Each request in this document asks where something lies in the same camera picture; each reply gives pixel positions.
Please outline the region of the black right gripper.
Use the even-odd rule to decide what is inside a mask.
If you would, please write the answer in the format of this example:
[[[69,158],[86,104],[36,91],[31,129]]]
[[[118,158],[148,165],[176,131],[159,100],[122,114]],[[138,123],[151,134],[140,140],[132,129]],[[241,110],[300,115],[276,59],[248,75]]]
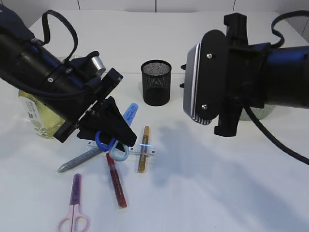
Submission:
[[[258,95],[258,73],[269,43],[248,44],[247,16],[233,13],[224,16],[229,53],[225,75],[225,91],[218,124],[214,133],[222,137],[237,134],[239,116],[245,106],[263,108]]]

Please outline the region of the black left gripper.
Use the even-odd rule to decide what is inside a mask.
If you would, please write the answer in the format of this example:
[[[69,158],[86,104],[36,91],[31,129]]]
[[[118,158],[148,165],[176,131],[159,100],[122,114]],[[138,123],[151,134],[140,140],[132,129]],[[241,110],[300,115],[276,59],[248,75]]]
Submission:
[[[103,78],[92,78],[85,85],[87,93],[53,100],[53,111],[64,119],[53,136],[63,143],[78,130],[78,138],[94,141],[99,131],[99,139],[104,144],[114,138],[133,146],[137,136],[125,122],[114,98],[108,96],[122,80],[123,76],[112,68]]]

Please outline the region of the right black blue robot arm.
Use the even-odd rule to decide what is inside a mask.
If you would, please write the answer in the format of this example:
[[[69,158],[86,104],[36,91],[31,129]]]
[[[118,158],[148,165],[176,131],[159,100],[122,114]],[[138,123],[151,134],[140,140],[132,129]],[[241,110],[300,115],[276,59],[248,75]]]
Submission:
[[[247,16],[224,17],[226,33],[208,31],[187,54],[183,110],[196,123],[208,125],[215,118],[216,135],[234,137],[245,107],[309,106],[309,48],[283,47],[277,43],[249,44]]]

